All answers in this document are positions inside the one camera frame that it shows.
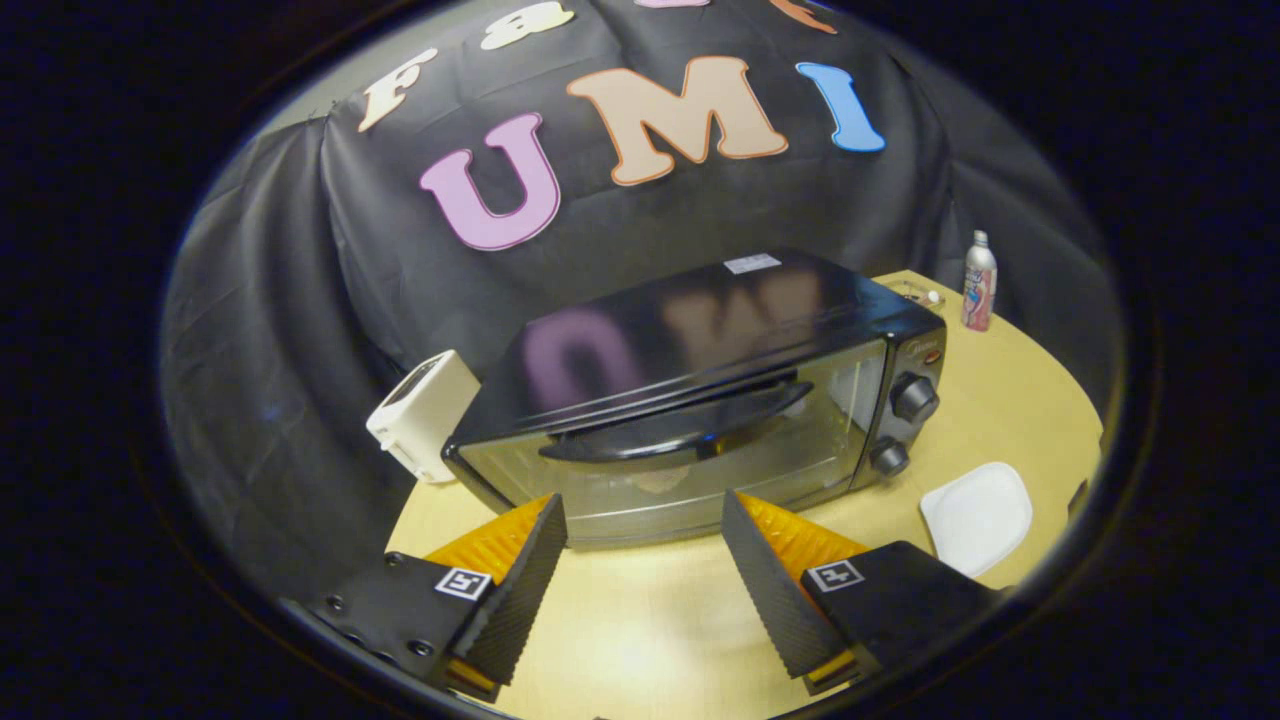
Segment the white plate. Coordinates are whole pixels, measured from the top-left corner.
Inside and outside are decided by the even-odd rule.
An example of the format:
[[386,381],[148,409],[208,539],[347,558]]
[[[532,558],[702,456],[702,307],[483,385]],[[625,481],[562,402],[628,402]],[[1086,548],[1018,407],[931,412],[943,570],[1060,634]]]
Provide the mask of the white plate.
[[970,578],[991,570],[1032,527],[1027,486],[1005,462],[988,462],[920,498],[938,560]]

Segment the oven door handle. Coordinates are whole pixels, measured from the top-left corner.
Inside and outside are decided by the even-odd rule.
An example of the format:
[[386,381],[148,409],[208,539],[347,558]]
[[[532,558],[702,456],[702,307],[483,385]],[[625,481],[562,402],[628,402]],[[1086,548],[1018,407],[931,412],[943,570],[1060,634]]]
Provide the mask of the oven door handle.
[[792,382],[686,405],[562,437],[538,450],[539,455],[568,462],[626,462],[659,460],[678,465],[707,460],[741,447],[782,421],[787,407],[813,389],[813,383]]

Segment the oven door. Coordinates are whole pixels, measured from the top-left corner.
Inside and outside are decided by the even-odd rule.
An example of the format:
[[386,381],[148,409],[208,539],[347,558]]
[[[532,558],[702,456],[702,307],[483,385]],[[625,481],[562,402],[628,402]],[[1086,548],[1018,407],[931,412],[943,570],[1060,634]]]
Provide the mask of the oven door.
[[797,365],[772,386],[460,454],[513,505],[561,493],[575,548],[713,533],[726,489],[792,510],[849,489],[876,416],[884,348],[877,340]]

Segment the oven knob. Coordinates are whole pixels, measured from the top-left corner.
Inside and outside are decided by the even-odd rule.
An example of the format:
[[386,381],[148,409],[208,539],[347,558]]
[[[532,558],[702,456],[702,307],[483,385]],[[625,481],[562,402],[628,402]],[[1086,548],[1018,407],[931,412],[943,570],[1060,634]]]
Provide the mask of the oven knob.
[[923,423],[938,409],[938,393],[933,392],[929,378],[904,373],[893,395],[893,414],[911,423]]
[[911,462],[906,456],[906,448],[896,439],[882,443],[872,451],[872,468],[886,478],[901,473]]

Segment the table surface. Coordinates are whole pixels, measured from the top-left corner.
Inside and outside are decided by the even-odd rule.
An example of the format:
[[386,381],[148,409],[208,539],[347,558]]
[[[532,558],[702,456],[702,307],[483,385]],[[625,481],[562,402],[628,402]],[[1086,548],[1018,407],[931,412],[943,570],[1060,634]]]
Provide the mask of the table surface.
[[[1051,550],[1068,502],[1093,477],[1102,424],[1075,379],[1002,318],[992,318],[986,333],[970,331],[960,324],[959,293],[906,270],[876,278],[897,279],[937,290],[946,301],[942,404],[902,474],[801,515],[872,547],[905,539],[933,553],[920,497],[986,462],[1007,462],[1032,498],[1032,527],[978,580],[1015,584]],[[387,550],[425,556],[493,518],[460,483],[419,483]],[[529,720],[740,720],[815,700],[787,676],[728,548],[709,536],[566,550],[515,679],[494,707]]]

